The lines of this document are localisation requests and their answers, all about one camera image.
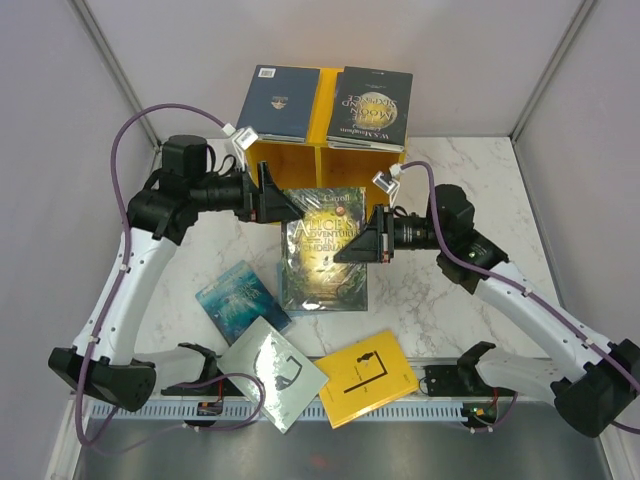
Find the green forest cover book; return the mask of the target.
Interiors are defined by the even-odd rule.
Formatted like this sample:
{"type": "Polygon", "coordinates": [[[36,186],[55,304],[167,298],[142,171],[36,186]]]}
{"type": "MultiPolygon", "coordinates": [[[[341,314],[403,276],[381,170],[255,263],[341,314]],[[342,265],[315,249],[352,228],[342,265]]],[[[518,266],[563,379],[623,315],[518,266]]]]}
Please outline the green forest cover book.
{"type": "Polygon", "coordinates": [[[288,189],[304,212],[281,229],[285,306],[304,314],[368,309],[367,267],[333,256],[358,233],[366,216],[363,187],[288,189]]]}

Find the navy blue crest book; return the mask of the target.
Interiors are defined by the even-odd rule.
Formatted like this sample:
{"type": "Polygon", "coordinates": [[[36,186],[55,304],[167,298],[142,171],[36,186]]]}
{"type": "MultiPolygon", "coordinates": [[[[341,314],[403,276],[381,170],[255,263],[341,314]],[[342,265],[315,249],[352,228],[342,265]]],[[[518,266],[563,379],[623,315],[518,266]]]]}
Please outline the navy blue crest book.
{"type": "Polygon", "coordinates": [[[319,78],[318,68],[257,65],[236,127],[264,141],[305,143],[319,78]]]}

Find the light blue cat book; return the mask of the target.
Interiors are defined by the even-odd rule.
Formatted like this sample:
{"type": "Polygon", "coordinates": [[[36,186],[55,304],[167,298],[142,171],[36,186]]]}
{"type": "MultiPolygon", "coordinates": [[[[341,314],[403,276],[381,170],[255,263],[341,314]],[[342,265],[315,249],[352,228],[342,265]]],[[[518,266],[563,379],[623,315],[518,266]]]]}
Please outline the light blue cat book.
{"type": "Polygon", "coordinates": [[[276,264],[277,286],[278,286],[278,301],[282,309],[292,318],[301,317],[304,311],[293,310],[285,306],[284,303],[284,283],[283,283],[283,263],[279,261],[276,264]]]}

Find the teal ocean cover book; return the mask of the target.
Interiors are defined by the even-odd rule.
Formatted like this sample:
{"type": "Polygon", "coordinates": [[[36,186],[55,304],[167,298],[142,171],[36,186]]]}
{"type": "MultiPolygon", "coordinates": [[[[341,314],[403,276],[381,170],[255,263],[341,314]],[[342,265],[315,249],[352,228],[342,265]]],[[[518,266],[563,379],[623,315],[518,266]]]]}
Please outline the teal ocean cover book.
{"type": "Polygon", "coordinates": [[[242,260],[206,286],[195,298],[228,345],[258,318],[282,332],[292,322],[250,265],[242,260]]]}

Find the yellow file folder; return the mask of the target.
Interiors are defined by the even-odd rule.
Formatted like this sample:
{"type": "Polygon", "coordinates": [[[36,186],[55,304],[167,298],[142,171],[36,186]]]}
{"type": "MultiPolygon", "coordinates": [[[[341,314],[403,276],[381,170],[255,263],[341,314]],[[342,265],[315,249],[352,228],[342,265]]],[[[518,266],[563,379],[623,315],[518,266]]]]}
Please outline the yellow file folder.
{"type": "Polygon", "coordinates": [[[419,389],[399,342],[385,330],[315,361],[328,377],[319,398],[333,429],[419,389]]]}

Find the black Moon and Sixpence book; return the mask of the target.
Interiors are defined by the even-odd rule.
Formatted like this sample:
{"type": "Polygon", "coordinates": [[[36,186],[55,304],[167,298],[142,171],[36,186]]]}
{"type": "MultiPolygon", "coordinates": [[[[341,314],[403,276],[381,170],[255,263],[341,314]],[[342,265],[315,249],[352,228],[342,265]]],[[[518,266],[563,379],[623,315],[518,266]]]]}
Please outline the black Moon and Sixpence book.
{"type": "Polygon", "coordinates": [[[346,66],[337,76],[328,146],[402,153],[412,84],[411,73],[346,66]]]}

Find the pale grey-green circle book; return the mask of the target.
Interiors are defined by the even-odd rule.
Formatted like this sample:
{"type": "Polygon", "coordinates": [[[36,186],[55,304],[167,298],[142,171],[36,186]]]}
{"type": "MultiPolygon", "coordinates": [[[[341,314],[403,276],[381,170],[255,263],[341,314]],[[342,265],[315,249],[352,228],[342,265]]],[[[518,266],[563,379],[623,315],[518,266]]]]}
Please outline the pale grey-green circle book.
{"type": "Polygon", "coordinates": [[[257,318],[217,362],[219,370],[286,433],[328,377],[265,319],[257,318]]]}

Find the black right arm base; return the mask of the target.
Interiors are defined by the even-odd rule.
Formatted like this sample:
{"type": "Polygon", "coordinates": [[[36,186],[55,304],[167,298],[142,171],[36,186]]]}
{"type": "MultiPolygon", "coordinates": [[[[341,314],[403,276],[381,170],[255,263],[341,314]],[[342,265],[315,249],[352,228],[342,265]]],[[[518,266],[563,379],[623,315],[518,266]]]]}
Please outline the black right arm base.
{"type": "Polygon", "coordinates": [[[476,366],[481,356],[496,346],[481,341],[464,352],[457,360],[445,364],[431,364],[424,367],[424,381],[430,397],[512,397],[514,392],[486,384],[479,376],[476,366]]]}

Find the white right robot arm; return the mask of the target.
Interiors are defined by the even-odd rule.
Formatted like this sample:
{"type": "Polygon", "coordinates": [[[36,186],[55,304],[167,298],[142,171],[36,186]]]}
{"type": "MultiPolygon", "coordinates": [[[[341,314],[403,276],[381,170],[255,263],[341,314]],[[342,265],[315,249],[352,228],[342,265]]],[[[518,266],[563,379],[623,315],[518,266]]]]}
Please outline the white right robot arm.
{"type": "Polygon", "coordinates": [[[595,438],[639,394],[639,347],[609,340],[552,305],[496,244],[474,227],[475,208],[456,185],[436,186],[425,216],[375,206],[363,230],[334,256],[337,263],[388,263],[398,250],[435,250],[452,283],[508,317],[547,354],[509,355],[488,342],[458,360],[458,385],[471,394],[504,388],[555,407],[584,436],[595,438]]]}

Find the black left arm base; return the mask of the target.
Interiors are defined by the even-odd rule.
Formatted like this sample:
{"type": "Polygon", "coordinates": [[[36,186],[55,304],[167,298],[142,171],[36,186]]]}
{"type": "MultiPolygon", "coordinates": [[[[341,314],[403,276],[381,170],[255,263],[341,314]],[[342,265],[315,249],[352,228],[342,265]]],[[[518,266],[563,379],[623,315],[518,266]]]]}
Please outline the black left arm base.
{"type": "Polygon", "coordinates": [[[182,342],[173,350],[155,352],[146,359],[153,364],[155,371],[153,393],[169,397],[244,396],[229,379],[205,385],[221,372],[216,353],[201,345],[182,342]]]}

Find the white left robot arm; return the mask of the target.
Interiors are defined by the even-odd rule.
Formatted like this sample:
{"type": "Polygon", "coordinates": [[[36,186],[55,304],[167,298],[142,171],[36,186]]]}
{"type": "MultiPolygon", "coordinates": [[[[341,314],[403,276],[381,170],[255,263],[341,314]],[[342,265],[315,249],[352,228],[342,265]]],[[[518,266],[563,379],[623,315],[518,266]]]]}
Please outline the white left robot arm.
{"type": "Polygon", "coordinates": [[[195,343],[152,354],[135,351],[156,285],[187,230],[204,212],[230,211],[242,222],[299,220],[302,210],[278,188],[269,167],[220,175],[207,167],[211,147],[194,135],[174,135],[161,148],[161,166],[126,208],[114,265],[81,333],[56,347],[49,367],[82,402],[91,397],[135,412],[155,393],[191,388],[211,393],[219,381],[215,354],[195,343]]]}

